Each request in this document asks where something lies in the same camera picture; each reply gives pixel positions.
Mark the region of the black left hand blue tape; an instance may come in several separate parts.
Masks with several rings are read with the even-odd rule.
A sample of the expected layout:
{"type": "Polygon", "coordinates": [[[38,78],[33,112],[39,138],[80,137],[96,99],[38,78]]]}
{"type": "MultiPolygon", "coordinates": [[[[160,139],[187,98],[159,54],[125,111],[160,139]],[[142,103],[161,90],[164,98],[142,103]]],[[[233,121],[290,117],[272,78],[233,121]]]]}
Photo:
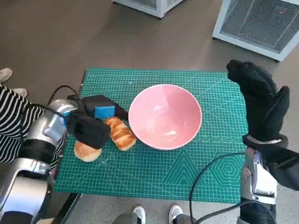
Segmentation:
{"type": "Polygon", "coordinates": [[[128,112],[117,103],[103,95],[88,96],[82,98],[86,113],[95,119],[108,119],[117,117],[128,121],[128,112]]]}

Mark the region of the black knitted gloved right hand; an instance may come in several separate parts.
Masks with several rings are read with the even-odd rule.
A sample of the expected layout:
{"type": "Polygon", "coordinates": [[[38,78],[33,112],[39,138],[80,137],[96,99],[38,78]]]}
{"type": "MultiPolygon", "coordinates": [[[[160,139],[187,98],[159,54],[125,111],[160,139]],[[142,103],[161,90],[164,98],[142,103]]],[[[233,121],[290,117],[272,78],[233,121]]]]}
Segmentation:
{"type": "Polygon", "coordinates": [[[278,90],[270,73],[252,62],[232,59],[227,70],[229,80],[239,85],[245,100],[248,136],[259,142],[280,139],[290,105],[289,87],[278,90]]]}

